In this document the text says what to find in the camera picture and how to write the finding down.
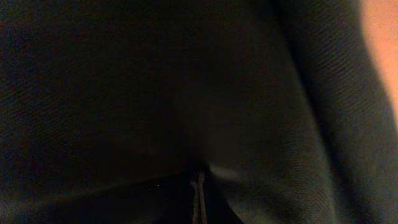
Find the blue denim shorts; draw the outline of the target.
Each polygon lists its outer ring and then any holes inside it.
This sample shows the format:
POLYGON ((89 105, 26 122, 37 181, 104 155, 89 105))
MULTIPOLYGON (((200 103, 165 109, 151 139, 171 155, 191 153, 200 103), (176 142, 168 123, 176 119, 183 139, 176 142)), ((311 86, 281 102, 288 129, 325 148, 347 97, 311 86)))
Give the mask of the blue denim shorts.
POLYGON ((2 1, 2 223, 396 223, 359 1, 2 1))

